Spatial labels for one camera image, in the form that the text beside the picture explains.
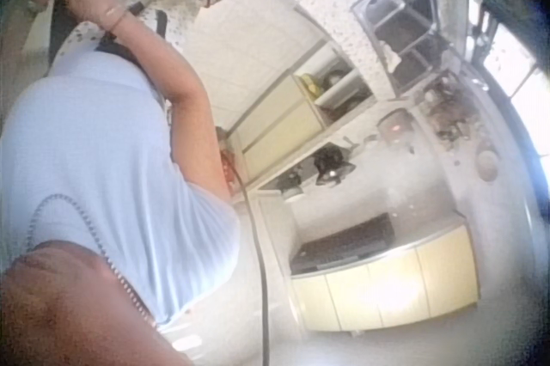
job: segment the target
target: cream cabinet door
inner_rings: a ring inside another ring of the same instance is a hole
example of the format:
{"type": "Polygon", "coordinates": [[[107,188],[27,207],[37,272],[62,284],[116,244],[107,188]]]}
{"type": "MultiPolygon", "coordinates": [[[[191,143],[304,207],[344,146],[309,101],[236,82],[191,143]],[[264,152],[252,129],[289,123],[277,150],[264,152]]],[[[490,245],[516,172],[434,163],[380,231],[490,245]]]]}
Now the cream cabinet door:
{"type": "Polygon", "coordinates": [[[340,326],[325,276],[292,280],[303,322],[309,330],[339,331],[340,326]]]}
{"type": "Polygon", "coordinates": [[[321,130],[321,122],[304,101],[244,153],[248,177],[258,176],[321,130]]]}
{"type": "Polygon", "coordinates": [[[432,316],[478,301],[474,252],[466,227],[417,248],[432,316]]]}
{"type": "Polygon", "coordinates": [[[287,76],[237,127],[242,148],[257,140],[270,125],[303,99],[294,78],[287,76]]]}
{"type": "Polygon", "coordinates": [[[416,250],[398,252],[368,266],[384,327],[428,319],[428,300],[416,250]]]}
{"type": "Polygon", "coordinates": [[[327,274],[327,282],[342,330],[382,327],[376,290],[366,265],[327,274]]]}

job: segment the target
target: woman's hand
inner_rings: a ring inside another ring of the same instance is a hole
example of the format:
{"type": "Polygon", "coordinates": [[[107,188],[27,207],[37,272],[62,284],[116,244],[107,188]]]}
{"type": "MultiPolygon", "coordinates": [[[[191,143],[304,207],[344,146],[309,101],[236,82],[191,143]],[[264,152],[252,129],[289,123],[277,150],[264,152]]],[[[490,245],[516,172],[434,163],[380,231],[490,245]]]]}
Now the woman's hand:
{"type": "Polygon", "coordinates": [[[110,31],[126,12],[118,0],[69,0],[70,11],[81,21],[91,21],[110,31]]]}

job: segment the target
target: stainless steel sink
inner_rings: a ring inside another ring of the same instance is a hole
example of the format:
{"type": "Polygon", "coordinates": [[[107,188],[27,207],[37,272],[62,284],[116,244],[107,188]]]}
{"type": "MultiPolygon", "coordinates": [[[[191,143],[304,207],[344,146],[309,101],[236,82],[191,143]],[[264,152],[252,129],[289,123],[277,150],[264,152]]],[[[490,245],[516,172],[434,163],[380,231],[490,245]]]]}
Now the stainless steel sink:
{"type": "Polygon", "coordinates": [[[353,12],[373,41],[396,94],[440,65],[437,0],[360,0],[353,12]]]}

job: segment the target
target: bracelet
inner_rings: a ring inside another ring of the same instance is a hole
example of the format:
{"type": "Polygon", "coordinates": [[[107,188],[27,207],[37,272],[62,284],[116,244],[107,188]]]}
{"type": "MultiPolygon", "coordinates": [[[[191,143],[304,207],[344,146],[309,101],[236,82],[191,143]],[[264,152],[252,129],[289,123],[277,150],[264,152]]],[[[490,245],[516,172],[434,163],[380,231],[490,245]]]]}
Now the bracelet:
{"type": "MultiPolygon", "coordinates": [[[[110,17],[116,11],[118,11],[120,8],[121,8],[121,5],[116,5],[114,7],[109,8],[107,10],[107,12],[105,13],[105,17],[107,17],[107,18],[110,17]]],[[[119,18],[117,18],[117,20],[111,25],[111,27],[109,27],[109,28],[105,27],[105,30],[108,31],[108,32],[113,31],[116,28],[116,26],[119,25],[119,23],[122,21],[122,19],[125,17],[127,12],[128,12],[128,9],[124,8],[123,12],[122,12],[122,14],[120,14],[119,18]]]]}

